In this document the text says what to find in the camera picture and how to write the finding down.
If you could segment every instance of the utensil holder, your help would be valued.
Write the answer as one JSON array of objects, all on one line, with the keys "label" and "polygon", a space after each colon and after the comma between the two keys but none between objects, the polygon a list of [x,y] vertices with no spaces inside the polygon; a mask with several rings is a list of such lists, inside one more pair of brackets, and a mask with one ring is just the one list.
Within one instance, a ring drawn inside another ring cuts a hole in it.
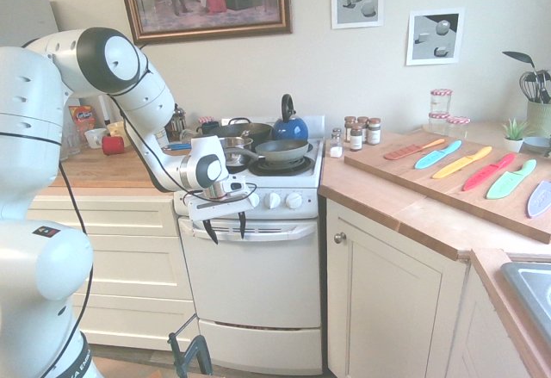
[{"label": "utensil holder", "polygon": [[551,135],[551,104],[528,101],[526,121],[531,136],[549,137]]}]

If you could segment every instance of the white wall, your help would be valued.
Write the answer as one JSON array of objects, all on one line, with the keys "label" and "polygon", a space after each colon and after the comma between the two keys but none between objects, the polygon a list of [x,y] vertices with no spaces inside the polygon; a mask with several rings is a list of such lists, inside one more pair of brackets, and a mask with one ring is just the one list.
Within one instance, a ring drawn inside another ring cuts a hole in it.
[{"label": "white wall", "polygon": [[[51,0],[60,30],[105,26],[131,38],[123,0]],[[380,28],[331,30],[331,0],[291,0],[294,32],[148,46],[176,102],[199,115],[278,115],[284,93],[299,115],[380,116],[386,130],[426,122],[429,91],[451,88],[452,113],[475,121],[525,117],[517,85],[529,66],[551,68],[551,0],[385,0]],[[411,10],[465,7],[459,64],[406,66]]]}]

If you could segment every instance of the oven handle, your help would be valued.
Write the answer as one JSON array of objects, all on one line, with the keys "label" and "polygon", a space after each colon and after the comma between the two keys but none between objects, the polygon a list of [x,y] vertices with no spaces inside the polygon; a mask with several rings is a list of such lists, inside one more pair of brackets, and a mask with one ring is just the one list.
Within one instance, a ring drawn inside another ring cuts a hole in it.
[{"label": "oven handle", "polygon": [[[309,234],[313,234],[316,232],[316,225],[317,223],[315,222],[300,223],[293,230],[287,232],[245,232],[244,239],[241,238],[238,227],[233,229],[235,232],[219,232],[215,226],[213,229],[216,232],[218,240],[226,242],[281,242],[285,240],[298,240]],[[210,240],[210,236],[206,230],[194,227],[193,224],[191,226],[180,225],[180,228],[188,236]]]}]

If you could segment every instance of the knife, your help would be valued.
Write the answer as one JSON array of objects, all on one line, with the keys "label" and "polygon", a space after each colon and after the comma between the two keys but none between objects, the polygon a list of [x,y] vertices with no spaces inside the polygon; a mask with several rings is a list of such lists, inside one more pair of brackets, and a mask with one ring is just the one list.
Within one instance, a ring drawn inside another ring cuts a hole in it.
[{"label": "knife", "polygon": [[383,157],[387,160],[397,160],[398,158],[403,158],[405,156],[409,156],[410,154],[413,154],[414,152],[420,152],[424,148],[429,148],[432,146],[437,146],[439,144],[442,144],[445,141],[445,139],[436,139],[433,142],[427,144],[426,146],[417,146],[415,144],[412,144],[411,146],[400,148],[399,150],[395,152],[388,152]]},{"label": "knife", "polygon": [[471,178],[469,178],[463,186],[463,191],[467,191],[475,188],[482,182],[486,181],[490,176],[495,174],[498,170],[503,169],[505,166],[512,163],[515,159],[515,153],[512,152],[501,158],[497,163],[487,165],[483,169],[479,170]]},{"label": "knife", "polygon": [[508,196],[511,191],[522,181],[524,178],[534,171],[536,167],[536,161],[534,159],[528,160],[523,164],[523,168],[519,171],[510,173],[506,171],[488,190],[486,199],[495,200],[502,199]]},{"label": "knife", "polygon": [[528,200],[528,216],[539,216],[551,206],[551,182],[541,182]]},{"label": "knife", "polygon": [[435,150],[415,163],[416,169],[426,169],[461,147],[461,140],[454,141],[443,150]]},{"label": "knife", "polygon": [[446,167],[438,171],[434,176],[432,176],[432,178],[443,178],[449,176],[451,173],[455,173],[466,165],[471,164],[473,161],[480,160],[481,158],[487,156],[491,150],[492,148],[490,146],[481,148],[472,156],[460,158],[459,160],[454,161],[452,164],[447,165]]}]

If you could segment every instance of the wooden cutting board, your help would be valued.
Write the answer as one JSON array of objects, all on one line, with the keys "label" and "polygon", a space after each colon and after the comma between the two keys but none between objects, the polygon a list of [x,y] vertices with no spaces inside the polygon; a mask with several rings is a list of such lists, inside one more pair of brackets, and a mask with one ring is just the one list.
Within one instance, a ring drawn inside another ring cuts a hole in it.
[{"label": "wooden cutting board", "polygon": [[[387,143],[380,143],[377,146],[364,146],[359,152],[346,152],[344,162],[514,232],[546,244],[551,243],[551,210],[535,219],[531,219],[527,215],[528,199],[534,189],[543,180],[551,181],[551,161],[542,156],[517,154],[511,164],[499,170],[488,180],[474,189],[462,191],[463,185],[474,173],[489,164],[497,163],[509,152],[494,147],[492,152],[484,158],[442,179],[431,177],[444,166],[459,158],[475,154],[484,146],[463,141],[457,151],[423,170],[414,168],[415,163],[420,158],[434,150],[442,150],[455,139],[446,137],[446,142],[439,146],[424,149],[398,160],[383,158],[383,155],[388,152],[399,150],[411,144],[424,146],[438,138],[442,138],[442,136],[426,132],[408,134]],[[535,158],[537,161],[536,169],[510,195],[499,200],[486,199],[486,193],[503,173],[520,170],[524,162],[531,158]]]}]

